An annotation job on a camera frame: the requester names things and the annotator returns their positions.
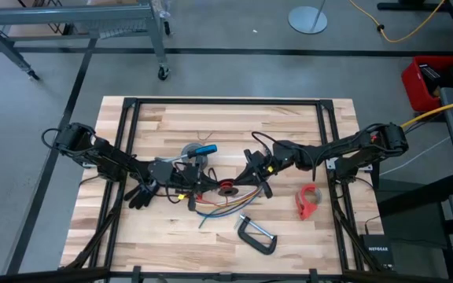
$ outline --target metal cart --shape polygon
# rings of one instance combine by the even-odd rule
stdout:
[[[165,19],[155,14],[150,0],[135,4],[106,6],[63,6],[60,0],[18,1],[21,7],[0,9],[0,51],[30,78],[39,80],[31,65],[14,47],[21,40],[105,39],[123,36],[149,36],[157,56],[158,78],[168,77],[162,31],[171,31]],[[12,35],[13,26],[35,25],[49,29],[48,35]]]

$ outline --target wooden table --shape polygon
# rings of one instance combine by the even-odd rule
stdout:
[[[97,135],[112,144],[123,99],[105,97],[99,112]],[[333,104],[340,137],[354,134],[359,127],[352,100],[335,99]],[[129,112],[122,149],[127,144],[131,116]],[[330,123],[325,117],[326,132],[330,133]],[[232,178],[245,167],[244,149],[262,150],[251,137],[252,130],[275,139],[321,145],[312,106],[144,104],[138,117],[133,153],[140,160],[152,160],[155,156],[177,156],[191,142],[216,144],[219,150],[209,156],[209,166],[215,168],[218,179]],[[96,174],[95,170],[85,170],[83,178]],[[359,173],[358,177],[371,181],[365,173]],[[311,183],[311,173],[291,167],[272,176],[269,183],[274,196],[258,197],[243,211],[255,223],[278,235],[274,254],[262,255],[237,236],[234,224],[240,212],[209,219],[199,229],[202,218],[188,211],[185,201],[171,204],[165,197],[155,197],[142,210],[129,209],[127,202],[123,203],[112,270],[132,271],[134,265],[139,265],[143,272],[308,274],[310,268],[315,268],[319,274],[341,274],[324,165],[318,168],[315,181],[322,192],[322,203],[306,221],[300,221],[296,214],[295,193]],[[129,179],[126,191],[136,184]],[[94,234],[104,188],[105,181],[101,179],[80,187],[62,265],[71,262]],[[378,215],[374,191],[364,182],[350,184],[350,191],[356,225],[364,233],[364,222]],[[214,200],[218,196],[207,192],[206,197]],[[371,233],[383,233],[380,219],[369,221],[368,228]],[[352,244],[345,232],[344,236],[349,268],[354,269]],[[105,250],[106,240],[101,244],[98,265],[103,264]]]

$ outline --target yellow cable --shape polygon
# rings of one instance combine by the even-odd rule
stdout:
[[[434,113],[442,112],[442,111],[447,110],[447,109],[450,109],[450,108],[453,108],[453,104],[451,104],[451,105],[445,105],[445,106],[442,106],[442,107],[440,107],[440,108],[436,108],[436,109],[434,109],[434,110],[431,110],[431,111],[429,111],[429,112],[426,112],[426,113],[424,113],[424,114],[422,114],[422,115],[420,115],[420,116],[417,116],[417,117],[411,119],[410,121],[408,121],[408,122],[402,124],[401,127],[409,126],[409,125],[411,125],[412,123],[415,123],[415,122],[419,121],[420,119],[424,119],[424,118],[426,118],[427,116],[431,116],[431,115],[434,114]]]
[[[351,4],[354,5],[354,7],[356,7],[359,11],[363,12],[365,15],[367,15],[377,26],[380,26],[381,24],[378,22],[377,19],[374,18],[374,16],[370,15],[367,11],[365,11],[364,9],[362,9],[361,7],[359,7],[357,4],[355,4],[352,0],[349,0]],[[429,20],[431,20],[433,18],[433,16],[436,14],[436,12],[438,11],[438,9],[445,3],[445,0],[441,0],[440,4],[434,9],[434,11],[431,13],[431,15],[429,15],[429,17],[427,17],[427,19],[425,19],[422,24],[420,24],[417,28],[415,28],[411,33],[409,33],[407,36],[404,36],[402,37],[401,39],[396,39],[396,40],[392,40],[392,39],[389,39],[387,37],[387,35],[385,34],[384,32],[384,29],[382,28],[381,29],[381,33],[382,33],[382,36],[384,36],[384,39],[387,40],[388,42],[390,43],[398,43],[398,42],[402,42],[403,40],[405,39],[408,39],[410,38],[412,35],[415,35],[417,33],[417,31],[419,31],[422,27],[425,26],[425,24],[427,24],[429,22]]]

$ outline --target concrete floor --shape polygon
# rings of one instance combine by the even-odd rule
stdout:
[[[427,13],[378,12],[374,2],[358,4],[385,24],[392,38],[417,26]],[[287,24],[295,6],[318,5],[317,0],[181,0],[171,7],[173,36],[167,47],[272,48],[316,50],[452,50],[453,23],[438,13],[413,39],[392,45],[370,20],[346,1],[328,1],[329,27],[319,35],[302,35]],[[86,46],[87,42],[19,42],[18,46]],[[99,46],[148,46],[147,39],[106,39]],[[42,82],[26,79],[0,54],[0,274],[22,224],[30,195],[46,158],[39,136],[55,127],[76,77],[81,54],[26,53]],[[157,78],[153,55],[94,55],[72,121],[95,125],[105,95],[349,97],[354,99],[361,127],[370,123],[402,123],[412,117],[401,72],[410,58],[291,57],[270,55],[169,55],[171,76]],[[411,150],[387,160],[382,170],[403,164],[446,138],[443,124],[429,124],[408,136]],[[54,270],[64,246],[82,169],[59,158],[21,272]],[[430,183],[453,174],[450,142],[385,178]],[[420,215],[409,217],[408,229],[395,219],[385,229],[403,237],[425,238],[429,228]],[[396,263],[406,274],[445,277],[440,251],[396,244]]]

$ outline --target cart wheel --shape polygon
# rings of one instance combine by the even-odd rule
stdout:
[[[29,71],[28,75],[29,75],[29,79],[40,80],[40,78],[38,77],[38,75],[36,75],[36,73],[34,71]]]
[[[169,26],[169,22],[168,21],[164,22],[164,30],[165,30],[165,34],[167,36],[171,35],[171,27]]]
[[[160,67],[158,69],[158,79],[165,80],[169,76],[169,68]]]

